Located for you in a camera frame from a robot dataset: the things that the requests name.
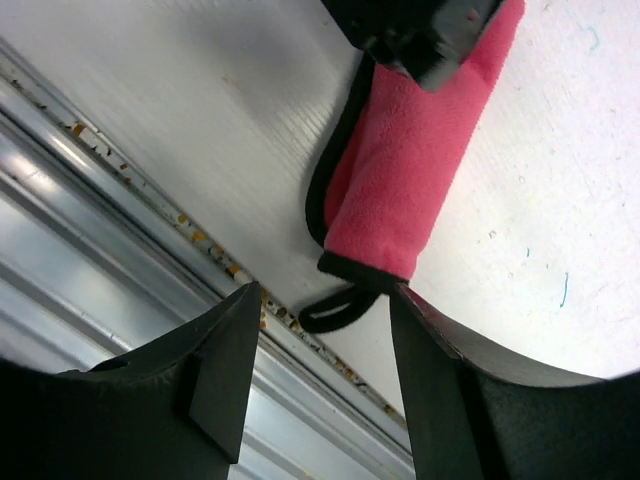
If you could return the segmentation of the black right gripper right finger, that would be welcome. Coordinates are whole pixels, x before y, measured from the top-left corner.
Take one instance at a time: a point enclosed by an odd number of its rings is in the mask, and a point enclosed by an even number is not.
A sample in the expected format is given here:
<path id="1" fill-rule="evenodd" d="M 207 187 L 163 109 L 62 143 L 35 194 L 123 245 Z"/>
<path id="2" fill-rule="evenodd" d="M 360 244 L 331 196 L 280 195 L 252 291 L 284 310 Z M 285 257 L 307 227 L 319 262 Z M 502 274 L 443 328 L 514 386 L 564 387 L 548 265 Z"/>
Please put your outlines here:
<path id="1" fill-rule="evenodd" d="M 635 479 L 639 376 L 604 380 L 516 353 L 405 285 L 392 339 L 420 479 Z"/>

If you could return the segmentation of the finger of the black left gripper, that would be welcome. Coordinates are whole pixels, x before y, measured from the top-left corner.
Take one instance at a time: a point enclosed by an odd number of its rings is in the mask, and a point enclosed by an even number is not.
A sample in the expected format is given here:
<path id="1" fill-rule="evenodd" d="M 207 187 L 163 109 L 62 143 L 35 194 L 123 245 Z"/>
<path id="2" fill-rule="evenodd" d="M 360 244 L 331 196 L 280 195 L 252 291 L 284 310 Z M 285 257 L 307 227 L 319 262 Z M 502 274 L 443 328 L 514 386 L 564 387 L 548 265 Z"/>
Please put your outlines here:
<path id="1" fill-rule="evenodd" d="M 350 44 L 434 92 L 470 55 L 502 0 L 323 0 Z"/>

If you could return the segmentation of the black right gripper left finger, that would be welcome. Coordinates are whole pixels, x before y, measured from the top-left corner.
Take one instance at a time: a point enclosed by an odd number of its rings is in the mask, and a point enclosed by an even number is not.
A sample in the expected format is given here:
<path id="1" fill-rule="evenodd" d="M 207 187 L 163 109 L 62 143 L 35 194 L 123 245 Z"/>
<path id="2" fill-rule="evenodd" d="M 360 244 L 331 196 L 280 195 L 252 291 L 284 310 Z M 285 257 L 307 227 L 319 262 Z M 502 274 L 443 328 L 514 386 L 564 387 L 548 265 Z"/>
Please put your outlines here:
<path id="1" fill-rule="evenodd" d="M 224 479 L 239 459 L 261 292 L 89 371 L 1 364 L 5 479 Z"/>

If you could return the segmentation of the red microfiber towel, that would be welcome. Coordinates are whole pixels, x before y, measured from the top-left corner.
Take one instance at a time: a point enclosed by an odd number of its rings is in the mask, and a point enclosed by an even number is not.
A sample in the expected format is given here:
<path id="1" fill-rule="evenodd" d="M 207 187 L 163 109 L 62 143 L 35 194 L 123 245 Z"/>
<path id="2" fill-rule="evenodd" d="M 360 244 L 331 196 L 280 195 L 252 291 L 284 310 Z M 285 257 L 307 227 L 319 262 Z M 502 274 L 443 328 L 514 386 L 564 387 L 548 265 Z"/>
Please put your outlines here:
<path id="1" fill-rule="evenodd" d="M 429 93 L 369 59 L 314 168 L 305 221 L 319 271 L 346 287 L 304 307 L 314 334 L 345 328 L 408 283 L 524 14 L 503 3 L 453 77 Z"/>

